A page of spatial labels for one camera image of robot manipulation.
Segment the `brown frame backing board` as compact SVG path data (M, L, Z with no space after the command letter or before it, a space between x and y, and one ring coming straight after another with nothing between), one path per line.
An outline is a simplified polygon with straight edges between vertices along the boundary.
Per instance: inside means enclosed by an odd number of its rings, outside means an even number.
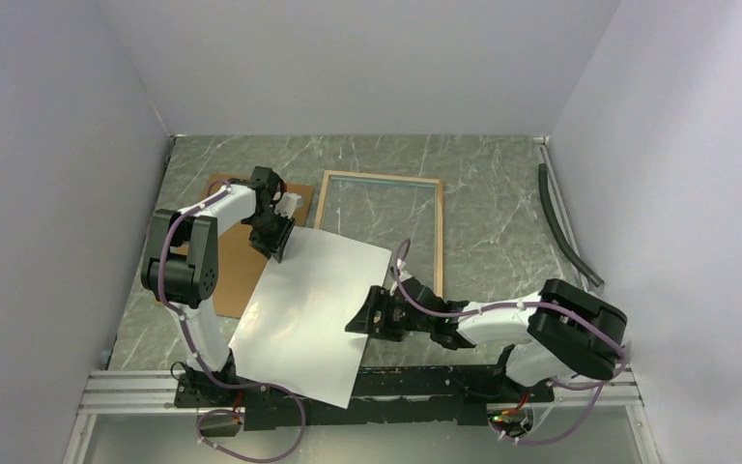
M216 192L224 180L248 180L249 176L231 176L212 174L201 192L199 200ZM295 209L293 218L295 226L303 227L309 217L315 187L312 185L287 183L287 193L296 193L302 197L302 204ZM144 264L141 271L141 283L146 280L145 288L155 293L157 299L156 274L162 251L163 239L171 226L172 219L180 215L177 209L158 209L153 215L149 238L144 251ZM185 256L194 252L200 254L202 246L190 246L190 228L192 218L187 218L179 225L171 242L169 255ZM269 258L250 245L249 235L252 228L248 224L238 223L218 237L217 268L214 273L216 286L211 294L214 310L218 316L240 318L246 309L253 291L262 275Z

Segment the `hot air balloon photo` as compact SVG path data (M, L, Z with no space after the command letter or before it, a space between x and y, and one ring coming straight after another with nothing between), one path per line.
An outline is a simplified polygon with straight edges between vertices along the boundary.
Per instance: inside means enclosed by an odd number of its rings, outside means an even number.
M298 227L270 261L229 346L238 374L347 408L367 337L348 333L390 250Z

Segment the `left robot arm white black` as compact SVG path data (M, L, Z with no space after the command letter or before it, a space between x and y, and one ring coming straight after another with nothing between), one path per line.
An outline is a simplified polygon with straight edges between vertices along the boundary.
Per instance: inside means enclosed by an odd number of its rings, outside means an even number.
M230 403L239 381L234 356L214 310L221 235L238 224L263 257L281 262L296 226L300 194L272 169L257 166L246 180L211 183L204 198L179 210L154 212L143 252L141 284L168 309L183 337L185 376L215 406Z

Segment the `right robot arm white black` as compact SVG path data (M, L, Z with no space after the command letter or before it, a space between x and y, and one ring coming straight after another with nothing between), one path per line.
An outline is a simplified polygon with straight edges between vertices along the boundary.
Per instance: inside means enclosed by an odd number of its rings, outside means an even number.
M514 401L541 381L567 375L612 380L628 361L627 323L621 309L558 278L534 294L478 303L444 300L402 272L390 288L369 289L345 330L394 342L421 332L448 350L503 342L507 352L493 388Z

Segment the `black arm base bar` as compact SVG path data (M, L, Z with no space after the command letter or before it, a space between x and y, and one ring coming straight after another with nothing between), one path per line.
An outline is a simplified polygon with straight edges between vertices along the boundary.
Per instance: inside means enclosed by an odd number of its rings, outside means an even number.
M220 389L197 373L177 378L174 406L179 410L243 410L247 431L275 430L300 424L294 399L274 388ZM513 383L494 365L424 365L362 367L348 406L340 408L303 397L308 425L362 425L451 421L484 425L487 415L518 404L550 403L553 389L543 381L533 387Z

